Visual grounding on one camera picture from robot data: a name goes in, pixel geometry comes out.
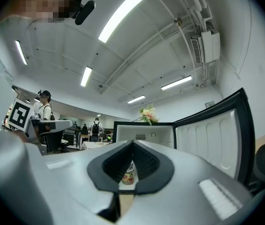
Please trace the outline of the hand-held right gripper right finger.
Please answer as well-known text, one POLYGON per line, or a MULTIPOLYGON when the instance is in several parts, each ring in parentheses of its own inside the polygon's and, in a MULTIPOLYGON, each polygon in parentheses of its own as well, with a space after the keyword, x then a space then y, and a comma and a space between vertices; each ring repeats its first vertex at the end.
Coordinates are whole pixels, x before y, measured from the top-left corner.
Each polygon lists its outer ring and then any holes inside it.
POLYGON ((251 194, 217 167, 163 145, 139 144, 168 157, 174 173, 160 191, 136 195, 122 225, 238 225, 248 216, 251 194))

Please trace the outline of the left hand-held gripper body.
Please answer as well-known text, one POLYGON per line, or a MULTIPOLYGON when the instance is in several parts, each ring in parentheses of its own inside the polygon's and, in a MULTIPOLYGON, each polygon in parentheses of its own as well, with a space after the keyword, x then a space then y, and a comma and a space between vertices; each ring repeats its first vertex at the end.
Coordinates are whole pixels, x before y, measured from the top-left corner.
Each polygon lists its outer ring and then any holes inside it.
POLYGON ((32 106, 16 99, 10 108, 7 123, 21 130, 29 143, 35 144, 42 155, 65 153, 64 131, 73 126, 70 120, 41 120, 32 106))

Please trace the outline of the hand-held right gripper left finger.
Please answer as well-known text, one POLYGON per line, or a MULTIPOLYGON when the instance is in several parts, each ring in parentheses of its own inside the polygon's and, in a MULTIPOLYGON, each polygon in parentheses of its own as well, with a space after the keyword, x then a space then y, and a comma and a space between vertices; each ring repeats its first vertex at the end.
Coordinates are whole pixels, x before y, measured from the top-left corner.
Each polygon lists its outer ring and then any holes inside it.
POLYGON ((110 207, 113 194, 99 191, 88 176, 89 162, 114 148, 110 144, 84 151, 42 156, 27 143, 29 164, 55 225, 110 225, 98 213, 110 207))

